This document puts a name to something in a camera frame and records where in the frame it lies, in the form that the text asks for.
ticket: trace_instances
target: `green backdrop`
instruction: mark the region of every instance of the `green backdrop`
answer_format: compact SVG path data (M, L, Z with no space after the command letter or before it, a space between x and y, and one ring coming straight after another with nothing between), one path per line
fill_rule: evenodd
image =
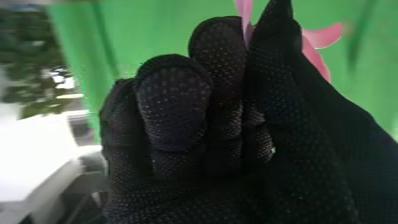
M254 21L268 0L254 0ZM296 0L295 18L304 29L343 22L352 30L362 20L368 0ZM348 70L348 43L323 49L332 85L371 112L394 134L398 112L398 2L378 1L364 39L355 73ZM158 54L186 54L186 43L199 22L236 15L233 0L103 0L48 6L66 59L76 76L85 103L96 114L113 80L135 75L144 61ZM92 116L97 130L97 117Z

